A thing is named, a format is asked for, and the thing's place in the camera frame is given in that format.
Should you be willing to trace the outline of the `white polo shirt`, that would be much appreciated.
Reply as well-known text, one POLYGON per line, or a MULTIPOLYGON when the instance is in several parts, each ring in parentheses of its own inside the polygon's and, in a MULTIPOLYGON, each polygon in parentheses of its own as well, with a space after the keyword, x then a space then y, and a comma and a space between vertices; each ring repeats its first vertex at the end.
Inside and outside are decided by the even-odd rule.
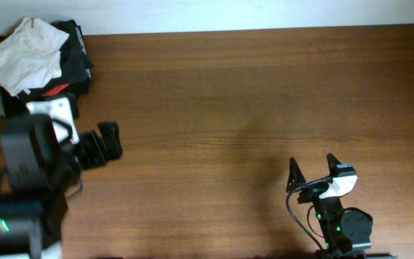
POLYGON ((69 34, 36 18, 25 17, 10 36, 0 42, 0 86, 11 96, 43 88, 62 75, 61 47, 69 34))

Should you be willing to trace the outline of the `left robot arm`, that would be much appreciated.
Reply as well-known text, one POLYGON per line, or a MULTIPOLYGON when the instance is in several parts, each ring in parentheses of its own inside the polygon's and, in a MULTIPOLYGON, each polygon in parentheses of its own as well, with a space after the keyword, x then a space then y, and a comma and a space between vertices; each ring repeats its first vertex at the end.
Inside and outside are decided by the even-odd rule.
POLYGON ((81 193, 81 173, 123 155, 116 122, 73 143, 73 126, 46 114, 17 117, 0 135, 0 258, 61 258, 68 200, 81 193))

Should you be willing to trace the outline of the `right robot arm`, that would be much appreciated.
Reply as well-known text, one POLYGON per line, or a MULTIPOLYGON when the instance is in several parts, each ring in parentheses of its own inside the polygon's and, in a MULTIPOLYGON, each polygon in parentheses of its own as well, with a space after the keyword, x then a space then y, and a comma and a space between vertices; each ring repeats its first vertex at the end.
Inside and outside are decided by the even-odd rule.
POLYGON ((342 163, 333 154, 326 156, 329 174, 307 182, 294 157, 289 160, 289 176, 286 186, 285 205, 296 224, 318 246, 315 258, 393 258, 387 253, 369 254, 372 247, 370 236, 374 220, 371 214, 356 208, 343 207, 341 197, 354 189, 357 171, 349 163, 342 163), (303 223, 291 209, 290 200, 297 194, 299 204, 310 204, 307 216, 314 212, 321 234, 303 223))

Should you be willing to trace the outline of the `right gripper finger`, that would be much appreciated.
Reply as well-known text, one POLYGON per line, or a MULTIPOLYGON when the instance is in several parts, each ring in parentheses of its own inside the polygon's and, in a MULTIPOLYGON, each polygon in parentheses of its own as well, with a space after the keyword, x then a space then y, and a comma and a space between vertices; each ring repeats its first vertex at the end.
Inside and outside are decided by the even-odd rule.
POLYGON ((304 184, 306 184, 306 180, 303 173, 301 172, 296 159, 291 157, 289 162, 289 176, 287 180, 286 192, 290 193, 304 184))
POLYGON ((330 177, 337 177, 339 175, 338 165, 341 165, 341 162, 332 153, 329 153, 326 158, 330 171, 330 177))

